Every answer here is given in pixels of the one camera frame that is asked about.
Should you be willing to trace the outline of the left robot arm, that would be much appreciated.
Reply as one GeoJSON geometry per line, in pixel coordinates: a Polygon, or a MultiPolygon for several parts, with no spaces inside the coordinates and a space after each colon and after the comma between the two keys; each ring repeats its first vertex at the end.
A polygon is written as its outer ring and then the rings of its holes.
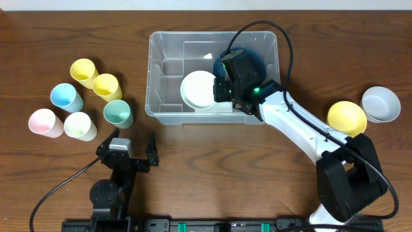
{"type": "Polygon", "coordinates": [[[145,149],[145,159],[136,159],[131,154],[131,141],[119,137],[115,129],[96,151],[102,164],[112,170],[109,179],[94,183],[89,192],[93,204],[91,232],[103,231],[143,231],[140,219],[130,217],[129,200],[138,173],[148,173],[151,166],[159,165],[155,135],[151,134],[145,149]]]}

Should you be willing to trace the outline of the yellow small bowl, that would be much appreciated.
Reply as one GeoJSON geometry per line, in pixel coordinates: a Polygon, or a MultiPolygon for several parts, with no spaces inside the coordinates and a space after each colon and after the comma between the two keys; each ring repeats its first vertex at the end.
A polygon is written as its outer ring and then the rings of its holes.
{"type": "Polygon", "coordinates": [[[339,101],[328,110],[326,123],[350,137],[355,137],[365,132],[368,120],[359,105],[350,101],[339,101]]]}

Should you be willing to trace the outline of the dark blue bowl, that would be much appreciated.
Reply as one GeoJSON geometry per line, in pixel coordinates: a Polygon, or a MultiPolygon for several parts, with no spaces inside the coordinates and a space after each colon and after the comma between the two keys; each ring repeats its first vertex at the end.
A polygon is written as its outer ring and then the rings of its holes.
{"type": "MultiPolygon", "coordinates": [[[[254,52],[253,50],[242,48],[242,47],[233,47],[230,50],[232,52],[235,52],[237,50],[244,50],[245,53],[248,55],[253,67],[256,69],[256,72],[259,75],[259,80],[261,82],[265,81],[265,79],[267,78],[267,71],[265,67],[265,62],[262,56],[260,56],[260,54],[254,52]]],[[[222,67],[221,65],[221,58],[225,54],[226,54],[226,51],[223,51],[222,53],[219,54],[219,56],[214,61],[214,64],[212,67],[212,73],[215,75],[215,77],[224,77],[226,74],[224,67],[222,67]]]]}

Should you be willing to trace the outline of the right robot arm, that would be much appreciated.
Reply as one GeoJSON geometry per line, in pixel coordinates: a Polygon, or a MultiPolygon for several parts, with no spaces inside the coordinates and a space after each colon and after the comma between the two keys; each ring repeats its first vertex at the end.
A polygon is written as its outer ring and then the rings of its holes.
{"type": "Polygon", "coordinates": [[[374,144],[363,133],[350,137],[328,127],[295,103],[278,82],[268,80],[263,68],[253,51],[223,52],[213,67],[215,101],[231,102],[301,148],[316,166],[321,202],[310,222],[344,225],[388,190],[374,144]]]}

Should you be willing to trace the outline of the white small bowl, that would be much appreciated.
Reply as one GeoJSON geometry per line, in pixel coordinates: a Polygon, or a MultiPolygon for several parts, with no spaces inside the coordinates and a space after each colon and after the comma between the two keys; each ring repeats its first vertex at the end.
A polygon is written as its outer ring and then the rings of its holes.
{"type": "Polygon", "coordinates": [[[180,93],[183,101],[195,110],[206,110],[216,104],[214,100],[215,76],[206,71],[189,73],[182,81],[180,93]]]}

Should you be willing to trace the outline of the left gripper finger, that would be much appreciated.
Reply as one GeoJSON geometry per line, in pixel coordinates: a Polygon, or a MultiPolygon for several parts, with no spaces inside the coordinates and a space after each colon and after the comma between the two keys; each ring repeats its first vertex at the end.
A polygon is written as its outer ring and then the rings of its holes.
{"type": "Polygon", "coordinates": [[[118,138],[120,130],[114,129],[113,132],[97,147],[96,155],[105,158],[110,153],[109,145],[114,138],[118,138]]]}
{"type": "Polygon", "coordinates": [[[159,165],[159,156],[158,156],[158,151],[156,148],[156,139],[155,139],[155,133],[152,132],[149,142],[146,146],[145,149],[145,154],[147,157],[148,164],[150,166],[158,166],[159,165]]]}

